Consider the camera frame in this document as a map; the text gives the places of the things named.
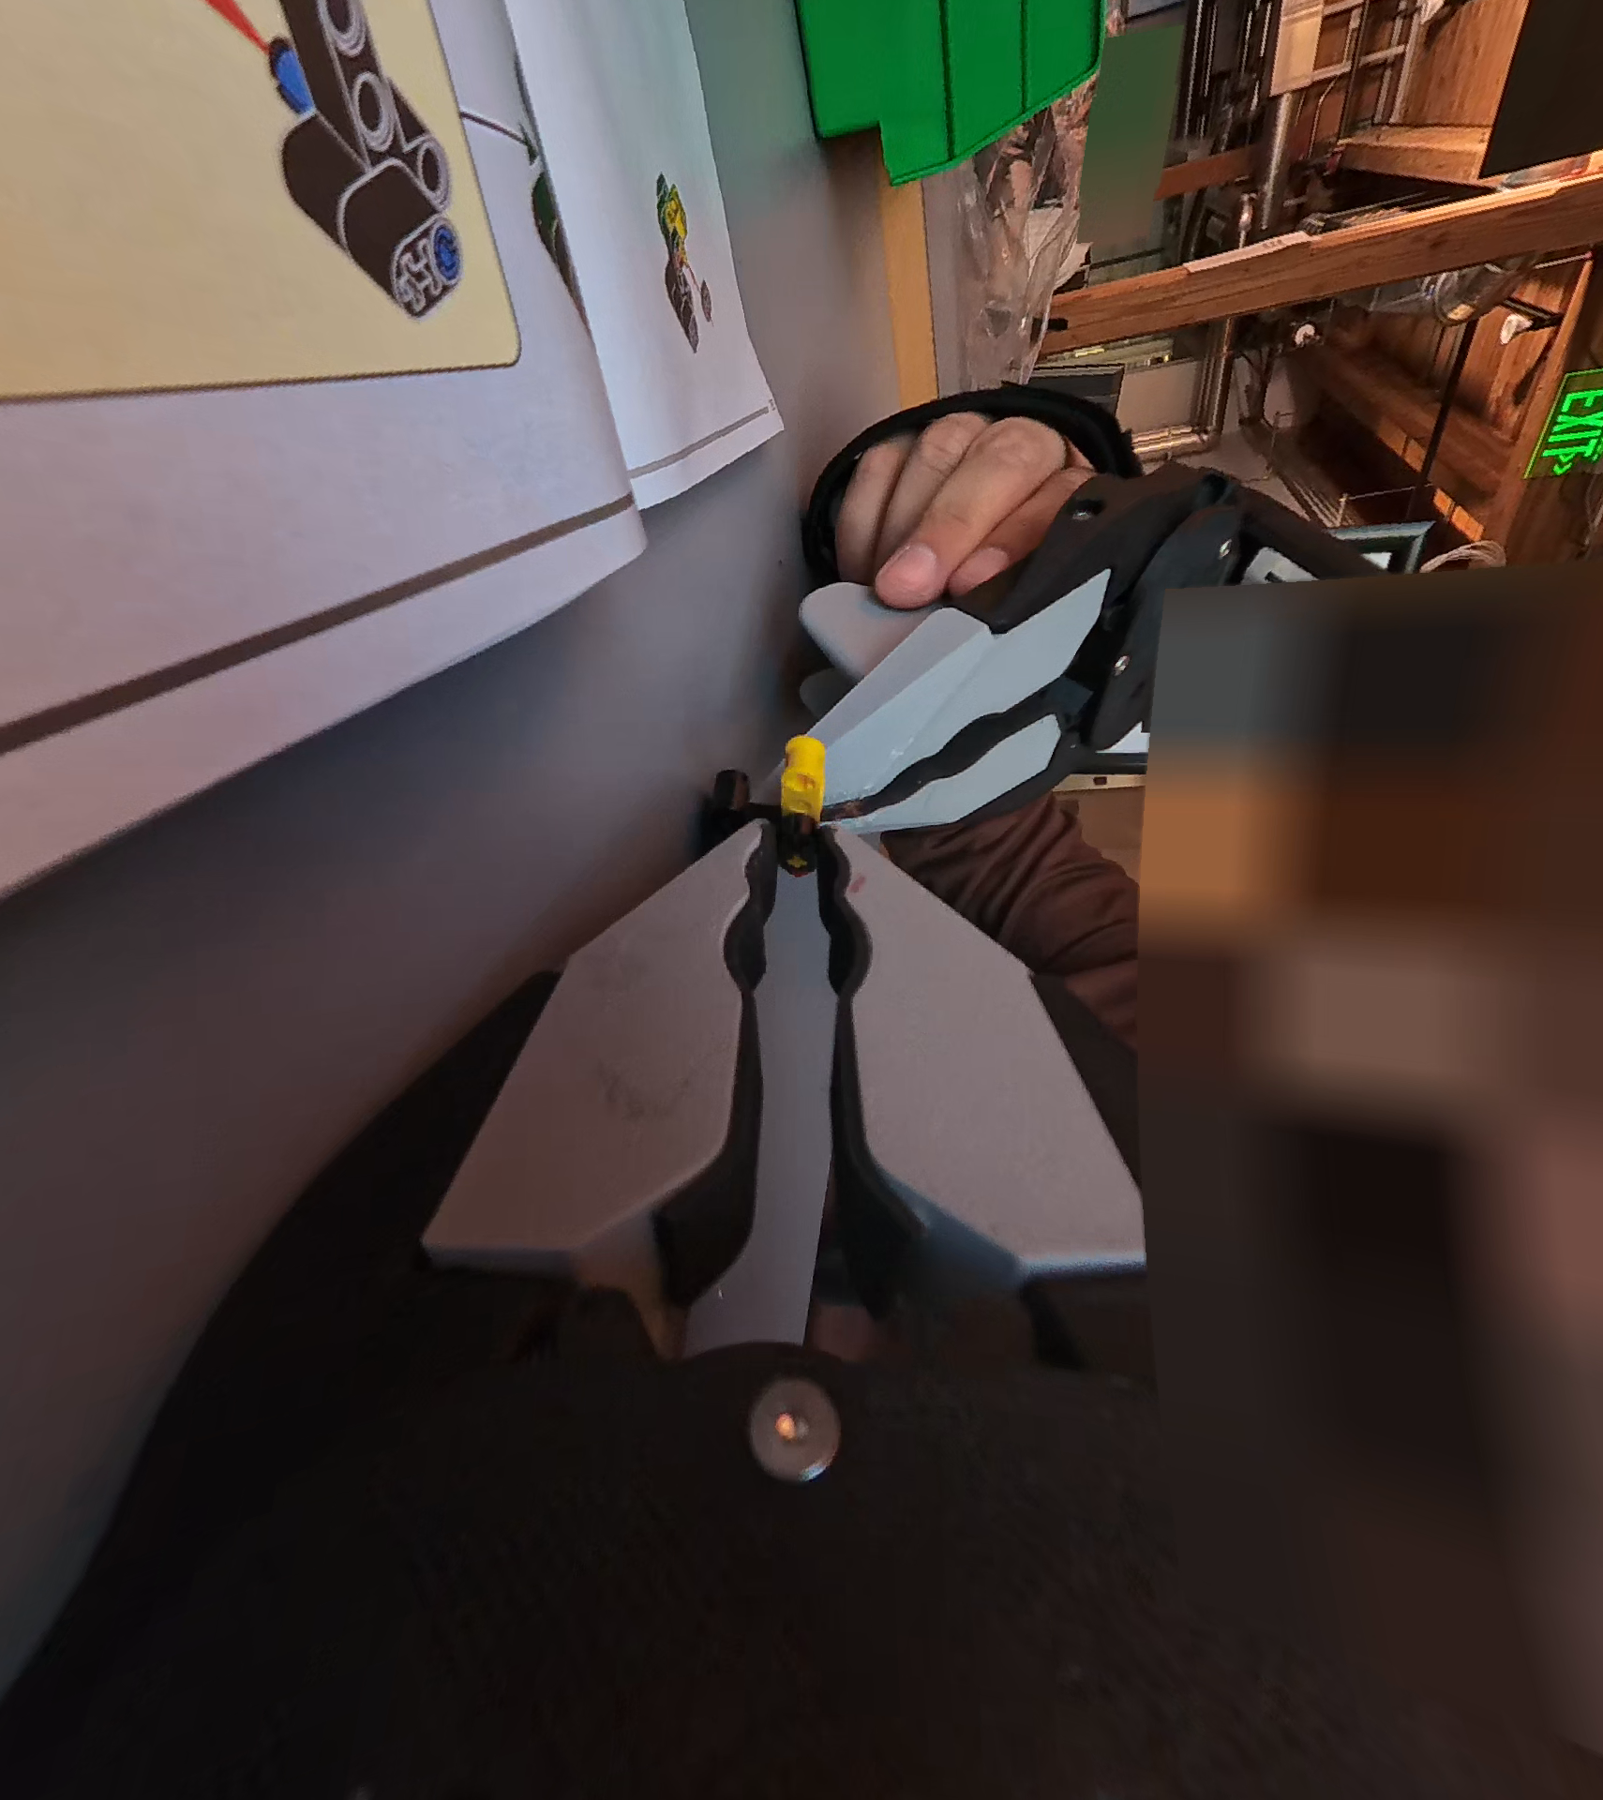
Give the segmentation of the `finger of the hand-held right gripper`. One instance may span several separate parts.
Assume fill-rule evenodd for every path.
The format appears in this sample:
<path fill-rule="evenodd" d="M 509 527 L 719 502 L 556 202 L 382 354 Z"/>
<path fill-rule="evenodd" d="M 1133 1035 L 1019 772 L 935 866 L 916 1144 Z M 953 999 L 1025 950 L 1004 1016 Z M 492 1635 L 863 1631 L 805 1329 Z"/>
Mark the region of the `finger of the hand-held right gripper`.
<path fill-rule="evenodd" d="M 805 594 L 798 622 L 847 682 L 809 729 L 820 802 L 877 804 L 968 725 L 1047 692 L 1098 626 L 1109 585 L 1100 568 L 1004 632 L 952 604 L 892 609 L 848 581 Z"/>
<path fill-rule="evenodd" d="M 862 799 L 862 832 L 910 832 L 985 817 L 1049 791 L 1068 772 L 1079 735 L 1055 714 L 1038 714 L 998 735 L 978 722 Z"/>

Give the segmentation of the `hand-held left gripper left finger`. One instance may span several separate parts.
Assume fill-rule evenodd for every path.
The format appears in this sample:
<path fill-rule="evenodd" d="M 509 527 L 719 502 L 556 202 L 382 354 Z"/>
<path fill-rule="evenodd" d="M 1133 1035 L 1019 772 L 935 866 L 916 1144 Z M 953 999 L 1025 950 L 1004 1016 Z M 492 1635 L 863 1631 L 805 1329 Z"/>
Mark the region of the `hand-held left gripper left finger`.
<path fill-rule="evenodd" d="M 623 1294 L 676 1352 L 751 1235 L 764 971 L 749 821 L 567 958 L 423 1232 L 428 1260 Z"/>

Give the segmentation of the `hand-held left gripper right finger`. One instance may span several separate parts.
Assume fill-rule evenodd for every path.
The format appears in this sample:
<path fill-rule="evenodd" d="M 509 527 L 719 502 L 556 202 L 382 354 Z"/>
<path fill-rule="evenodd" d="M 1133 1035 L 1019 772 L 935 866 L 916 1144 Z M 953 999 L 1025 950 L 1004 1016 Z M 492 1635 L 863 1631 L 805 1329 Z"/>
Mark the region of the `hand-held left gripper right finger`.
<path fill-rule="evenodd" d="M 826 832 L 833 1357 L 1145 1357 L 1135 1063 L 867 840 Z"/>

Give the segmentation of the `yellow and black lego assembly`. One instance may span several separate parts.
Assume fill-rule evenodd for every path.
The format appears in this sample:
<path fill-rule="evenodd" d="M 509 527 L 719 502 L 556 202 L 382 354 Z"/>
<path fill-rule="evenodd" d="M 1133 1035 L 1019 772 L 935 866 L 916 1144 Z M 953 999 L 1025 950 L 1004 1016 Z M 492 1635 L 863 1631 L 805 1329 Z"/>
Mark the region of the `yellow and black lego assembly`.
<path fill-rule="evenodd" d="M 817 832 L 824 812 L 824 744 L 813 735 L 785 742 L 775 799 L 757 800 L 747 772 L 717 770 L 698 814 L 698 849 L 725 844 L 745 825 L 766 827 L 779 870 L 809 875 L 817 868 Z"/>

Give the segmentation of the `person's right forearm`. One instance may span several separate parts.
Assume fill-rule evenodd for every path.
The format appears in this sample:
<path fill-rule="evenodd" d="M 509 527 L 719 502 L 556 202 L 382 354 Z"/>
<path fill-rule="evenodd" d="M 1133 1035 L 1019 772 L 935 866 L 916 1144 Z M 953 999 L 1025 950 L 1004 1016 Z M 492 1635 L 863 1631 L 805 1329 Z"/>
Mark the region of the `person's right forearm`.
<path fill-rule="evenodd" d="M 884 857 L 1137 1048 L 1139 889 L 1053 795 L 982 821 L 888 830 Z"/>

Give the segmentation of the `lego instruction booklet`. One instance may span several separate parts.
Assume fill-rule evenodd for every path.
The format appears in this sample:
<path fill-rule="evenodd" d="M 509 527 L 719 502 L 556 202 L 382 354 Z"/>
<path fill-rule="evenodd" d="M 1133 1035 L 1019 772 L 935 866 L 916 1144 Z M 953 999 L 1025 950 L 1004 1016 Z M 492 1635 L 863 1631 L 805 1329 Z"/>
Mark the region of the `lego instruction booklet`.
<path fill-rule="evenodd" d="M 683 4 L 0 2 L 0 900 L 779 431 Z"/>

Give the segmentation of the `person's right hand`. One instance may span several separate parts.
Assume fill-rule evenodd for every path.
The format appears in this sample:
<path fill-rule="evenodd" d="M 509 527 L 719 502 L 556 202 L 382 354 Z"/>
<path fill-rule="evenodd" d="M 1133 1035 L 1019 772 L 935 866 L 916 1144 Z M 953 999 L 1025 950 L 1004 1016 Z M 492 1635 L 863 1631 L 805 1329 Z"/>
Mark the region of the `person's right hand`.
<path fill-rule="evenodd" d="M 895 611 L 963 596 L 1034 551 L 1092 474 L 1043 422 L 942 416 L 860 455 L 835 514 L 835 575 Z"/>

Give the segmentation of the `clear plastic bag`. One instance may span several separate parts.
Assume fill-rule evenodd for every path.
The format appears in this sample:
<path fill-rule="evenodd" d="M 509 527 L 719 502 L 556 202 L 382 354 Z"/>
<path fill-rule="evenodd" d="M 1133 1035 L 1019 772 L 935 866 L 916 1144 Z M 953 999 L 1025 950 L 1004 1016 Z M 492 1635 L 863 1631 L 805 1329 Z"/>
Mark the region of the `clear plastic bag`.
<path fill-rule="evenodd" d="M 955 319 L 965 386 L 1025 382 L 1079 234 L 1090 84 L 1013 124 L 953 172 Z"/>

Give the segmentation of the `wooden beam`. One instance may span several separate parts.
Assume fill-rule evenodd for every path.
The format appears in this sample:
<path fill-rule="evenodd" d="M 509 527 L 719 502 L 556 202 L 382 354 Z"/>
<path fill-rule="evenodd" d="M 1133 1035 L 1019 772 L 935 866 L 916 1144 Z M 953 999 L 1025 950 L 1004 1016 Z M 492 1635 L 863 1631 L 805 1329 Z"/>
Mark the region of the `wooden beam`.
<path fill-rule="evenodd" d="M 1326 232 L 1287 232 L 1055 296 L 1042 350 L 1070 354 L 1195 324 L 1603 244 L 1603 169 Z"/>

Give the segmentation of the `green exit sign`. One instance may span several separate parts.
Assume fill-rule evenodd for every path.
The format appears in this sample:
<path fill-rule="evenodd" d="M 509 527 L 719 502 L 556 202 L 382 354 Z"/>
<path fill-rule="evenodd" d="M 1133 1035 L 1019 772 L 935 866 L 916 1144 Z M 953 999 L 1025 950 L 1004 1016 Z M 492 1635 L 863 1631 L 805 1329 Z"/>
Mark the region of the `green exit sign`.
<path fill-rule="evenodd" d="M 1565 371 L 1525 467 L 1527 482 L 1591 476 L 1603 469 L 1603 365 Z"/>

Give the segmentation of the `green plastic bin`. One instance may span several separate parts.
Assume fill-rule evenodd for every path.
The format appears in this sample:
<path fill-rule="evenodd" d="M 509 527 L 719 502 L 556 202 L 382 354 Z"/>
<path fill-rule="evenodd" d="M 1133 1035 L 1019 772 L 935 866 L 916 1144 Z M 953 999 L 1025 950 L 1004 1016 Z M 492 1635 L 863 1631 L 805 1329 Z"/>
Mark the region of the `green plastic bin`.
<path fill-rule="evenodd" d="M 878 135 L 893 185 L 965 163 L 1090 79 L 1105 2 L 796 2 L 820 139 Z"/>

